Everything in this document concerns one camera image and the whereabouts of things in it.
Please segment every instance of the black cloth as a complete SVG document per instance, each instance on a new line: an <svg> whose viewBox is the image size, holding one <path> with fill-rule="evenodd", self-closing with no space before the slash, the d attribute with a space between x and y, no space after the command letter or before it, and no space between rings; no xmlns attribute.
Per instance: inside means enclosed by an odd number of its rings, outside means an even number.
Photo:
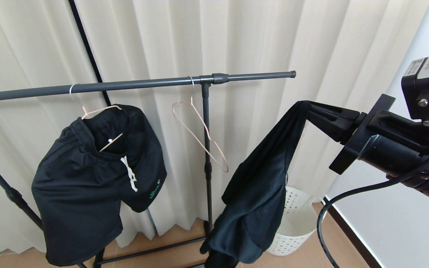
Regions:
<svg viewBox="0 0 429 268"><path fill-rule="evenodd" d="M147 118L136 107L118 106L122 110L79 117L62 131L37 169L32 193L41 213L46 259L53 265L74 265L97 254L122 231L121 200L142 212L165 181L162 148Z"/></svg>
<svg viewBox="0 0 429 268"><path fill-rule="evenodd" d="M226 207L200 248L207 268L255 262L274 240L284 211L287 169L298 145L309 102L297 102L239 165L222 199Z"/></svg>

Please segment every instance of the hanging black shorts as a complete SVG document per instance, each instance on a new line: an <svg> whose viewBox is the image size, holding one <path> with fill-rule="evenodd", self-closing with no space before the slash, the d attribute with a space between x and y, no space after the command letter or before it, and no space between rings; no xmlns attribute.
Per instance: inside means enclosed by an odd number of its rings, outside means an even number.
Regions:
<svg viewBox="0 0 429 268"><path fill-rule="evenodd" d="M142 212L165 181L162 148L145 115L118 106L70 124L37 169L32 193L53 265L97 254L122 231L121 200Z"/></svg>

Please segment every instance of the pink wire hanger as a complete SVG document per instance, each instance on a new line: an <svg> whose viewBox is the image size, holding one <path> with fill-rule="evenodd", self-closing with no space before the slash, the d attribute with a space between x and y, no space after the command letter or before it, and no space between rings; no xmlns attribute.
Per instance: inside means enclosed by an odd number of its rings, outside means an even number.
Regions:
<svg viewBox="0 0 429 268"><path fill-rule="evenodd" d="M108 106L108 107L105 107L105 108L102 108L102 109L98 109L98 110L95 110L95 111L92 111L92 112L87 112L87 110L85 110L85 107L84 107L84 105L82 104L82 102L80 102L80 100L76 100L76 99L72 96L72 88L73 88L75 85L78 85L78 84L73 84L72 86L70 86L70 88L69 88L69 95L70 95L70 98L72 98L72 99L73 99L73 100L75 100L76 102L80 103L80 105L82 106L82 110L84 110L84 115L82 116L82 119L85 119L89 114L95 114L95 113L97 113L97 112L102 112L103 110L107 110L107 109L109 109L109 108L117 108L117 109L119 109L119 110L121 110L121 109L122 109L122 108L120 108L118 105L111 105L111 106ZM123 134L123 133L121 133L120 135L118 135L115 139L109 139L109 143L108 143L106 146L104 146L102 149L100 149L100 151L104 151L104 150L105 150L105 148L109 147L109 145L110 145L110 144L114 143L118 138L120 138L120 137L122 136L122 134Z"/></svg>
<svg viewBox="0 0 429 268"><path fill-rule="evenodd" d="M173 104L173 114L175 115L175 117L180 121L180 123L182 123L182 125L192 134L192 136L194 136L194 138L196 139L196 141L201 145L201 147L203 147L204 151L211 157L211 159L213 159L213 161L224 171L224 172L228 172L229 171L229 166L228 166L228 161L226 161L226 157L225 154L223 154L223 151L221 151L221 148L218 146L218 143L216 143L216 141L213 141L211 139L210 136L210 132L208 130L208 127L206 126L206 124L203 121L203 118L201 117L200 113L198 112L198 110L196 110L196 107L194 107L193 105L193 93L194 93L194 81L193 78L191 76L189 76L189 78L191 79L191 83L193 85L193 90L191 91L191 97L190 97L190 102L176 102ZM185 125L185 123L180 119L180 117L178 117L177 113L175 112L175 105L178 105L178 107L180 107L180 105L184 103L187 105L190 105L194 111L196 112L196 114L198 115L199 119L201 120L201 122L203 123L203 127L206 130L206 134L208 136L208 139L213 142L216 146L216 148L218 148L218 151L221 153L221 156L226 164L226 169L221 166L220 163L218 163L218 161L213 157L213 155L206 149L206 147L204 147L203 143L201 143L201 141L196 137L196 135Z"/></svg>

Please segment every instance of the beige curtain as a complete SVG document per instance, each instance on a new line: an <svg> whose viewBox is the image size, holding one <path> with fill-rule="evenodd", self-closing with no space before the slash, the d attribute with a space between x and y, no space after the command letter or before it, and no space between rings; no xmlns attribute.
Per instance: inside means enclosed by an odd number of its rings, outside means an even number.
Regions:
<svg viewBox="0 0 429 268"><path fill-rule="evenodd" d="M296 70L295 79L230 82L210 89L211 135L229 173L213 166L213 210L237 166L299 100L368 110L385 92L428 7L428 0L89 1L76 4L105 82L210 73ZM66 1L0 0L0 91L95 83ZM146 212L123 205L126 246L141 231L189 229L207 218L204 151L172 115L191 87L109 92L112 103L143 110L160 140L168 177ZM104 106L100 93L77 95L88 110ZM196 106L201 109L199 88ZM68 95L0 102L0 173L36 210L31 181L61 130L81 115ZM181 110L199 138L201 122ZM339 151L310 124L289 169L289 185L322 197L336 175ZM220 154L213 152L216 158ZM0 188L0 251L44 251L42 232Z"/></svg>

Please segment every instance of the wooden floor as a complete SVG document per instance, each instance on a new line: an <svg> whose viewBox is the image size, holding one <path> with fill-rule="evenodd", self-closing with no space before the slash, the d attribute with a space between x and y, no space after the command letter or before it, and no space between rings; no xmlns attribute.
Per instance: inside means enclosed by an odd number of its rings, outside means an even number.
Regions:
<svg viewBox="0 0 429 268"><path fill-rule="evenodd" d="M318 212L322 204L314 204ZM356 251L352 243L347 239L340 227L328 215L322 226L325 242L332 255L341 268L368 268L362 256ZM145 251L150 248L157 248L189 239L201 237L204 234L203 222L196 221L190 231L173 227L163 236L157 236L149 241L143 234L139 234L136 239L124 248L120 248L112 242L105 250L105 257L121 256L129 253ZM202 241L192 243L177 248L170 248L136 258L117 261L102 265L103 268L184 268L186 266L202 263L206 258L199 253ZM86 261L85 265L92 268L93 259ZM324 251L320 247L316 233L314 233L296 252L288 256L274 256L265 252L253 264L240 264L238 268L293 268L293 267L315 267L332 268ZM15 254L6 250L0 253L0 268L54 268L47 263L44 253L34 249L22 254Z"/></svg>

